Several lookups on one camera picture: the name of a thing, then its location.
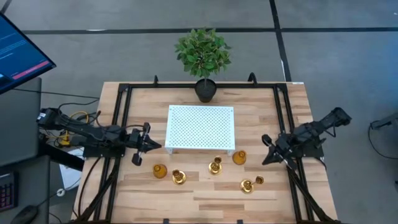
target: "potted plant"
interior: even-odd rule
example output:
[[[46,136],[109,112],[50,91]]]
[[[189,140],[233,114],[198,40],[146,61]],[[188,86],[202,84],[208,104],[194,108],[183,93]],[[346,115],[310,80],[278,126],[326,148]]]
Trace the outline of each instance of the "potted plant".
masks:
[[[203,77],[195,85],[199,100],[204,103],[210,102],[217,86],[208,77],[211,73],[218,74],[221,67],[226,71],[226,65],[231,63],[227,50],[231,47],[225,43],[223,37],[216,35],[214,29],[192,29],[186,37],[179,38],[175,48],[175,52],[178,53],[177,60],[184,64],[184,71],[193,76]]]

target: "keyboard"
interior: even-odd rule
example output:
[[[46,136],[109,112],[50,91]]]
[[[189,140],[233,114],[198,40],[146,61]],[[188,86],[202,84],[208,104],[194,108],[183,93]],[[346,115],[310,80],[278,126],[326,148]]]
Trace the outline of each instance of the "keyboard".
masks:
[[[0,174],[0,212],[18,206],[17,173]]]

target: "green leaves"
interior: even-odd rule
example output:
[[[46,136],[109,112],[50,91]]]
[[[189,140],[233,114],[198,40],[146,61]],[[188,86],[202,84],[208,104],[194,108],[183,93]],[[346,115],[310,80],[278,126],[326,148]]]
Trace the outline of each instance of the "green leaves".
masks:
[[[221,67],[225,71],[226,65],[231,63],[227,51],[231,47],[214,29],[193,29],[186,37],[178,39],[175,48],[184,71],[193,76],[208,78],[211,73],[218,74]]]

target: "black floor stripe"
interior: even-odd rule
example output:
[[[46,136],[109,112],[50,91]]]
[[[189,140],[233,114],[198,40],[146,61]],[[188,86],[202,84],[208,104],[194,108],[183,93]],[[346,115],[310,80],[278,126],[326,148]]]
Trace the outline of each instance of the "black floor stripe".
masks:
[[[184,34],[197,28],[181,29],[105,29],[105,30],[23,30],[24,34]],[[275,32],[273,28],[260,27],[230,27],[215,28],[217,32],[250,33]]]
[[[398,27],[281,28],[282,32],[397,32]]]
[[[285,81],[291,82],[292,76],[290,75],[289,63],[287,62],[284,38],[282,36],[282,32],[280,29],[278,12],[276,9],[275,0],[269,0],[269,4],[271,6],[272,18],[274,19],[276,39],[278,41],[279,55],[280,55],[280,59],[282,60],[282,66],[283,66],[284,74],[285,74]]]
[[[0,12],[5,14],[8,7],[10,6],[12,0],[7,0],[6,3],[4,3],[4,5],[2,6]]]

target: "computer mouse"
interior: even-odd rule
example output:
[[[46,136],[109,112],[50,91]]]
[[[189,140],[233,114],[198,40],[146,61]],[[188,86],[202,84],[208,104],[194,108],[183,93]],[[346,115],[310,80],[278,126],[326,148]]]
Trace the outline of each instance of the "computer mouse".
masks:
[[[28,205],[22,209],[11,221],[11,224],[30,224],[38,214],[37,206]]]

